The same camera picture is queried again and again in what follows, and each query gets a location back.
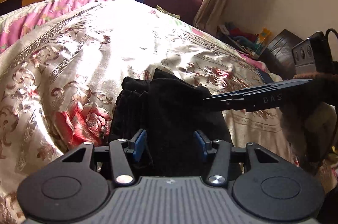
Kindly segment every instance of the black cable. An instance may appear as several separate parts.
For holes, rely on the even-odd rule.
[[[337,39],[338,39],[338,32],[337,32],[335,29],[333,29],[333,28],[329,28],[329,29],[326,31],[326,33],[325,33],[325,38],[326,38],[326,39],[328,39],[328,35],[329,35],[330,32],[333,32],[333,33],[336,35]]]

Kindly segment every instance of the pillow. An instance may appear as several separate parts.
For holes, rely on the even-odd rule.
[[[166,10],[164,10],[163,8],[161,8],[159,5],[156,6],[156,9],[159,10],[160,12],[163,12],[163,13],[165,13],[165,14],[168,14],[168,15],[172,16],[172,17],[175,17],[175,18],[177,18],[178,20],[181,19],[181,16],[180,16],[180,15],[176,15],[176,14],[169,13],[169,12],[167,12]]]

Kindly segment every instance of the black circular pad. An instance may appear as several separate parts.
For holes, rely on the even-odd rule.
[[[81,189],[81,183],[72,177],[58,176],[42,184],[42,193],[52,199],[70,198]]]
[[[290,199],[300,192],[300,185],[297,181],[287,177],[270,177],[261,184],[263,192],[277,199]]]
[[[298,221],[316,215],[324,201],[320,183],[295,166],[266,163],[241,175],[233,197],[246,211],[273,221]]]
[[[70,222],[100,208],[108,193],[107,181],[89,167],[51,163],[20,184],[18,201],[29,218]]]

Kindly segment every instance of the black electronic device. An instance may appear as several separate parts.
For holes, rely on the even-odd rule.
[[[294,104],[307,116],[320,102],[338,106],[337,84],[325,79],[292,79],[214,95],[203,100],[212,111],[252,112]]]
[[[325,73],[336,74],[338,72],[337,62],[332,61],[328,35],[334,29],[328,29],[326,34],[319,31],[308,39],[292,48],[292,56],[296,66],[296,74]]]
[[[25,224],[317,223],[324,191],[314,177],[255,143],[234,148],[202,131],[194,138],[201,164],[211,162],[205,177],[136,177],[145,130],[109,146],[81,144],[20,184]],[[110,163],[109,180],[99,162]],[[229,181],[239,162],[244,174]]]

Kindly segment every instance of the black tongs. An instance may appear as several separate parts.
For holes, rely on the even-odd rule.
[[[318,100],[323,82],[318,79],[292,79],[258,87],[245,88],[203,99],[210,111],[243,110],[247,112],[276,108],[288,102]]]

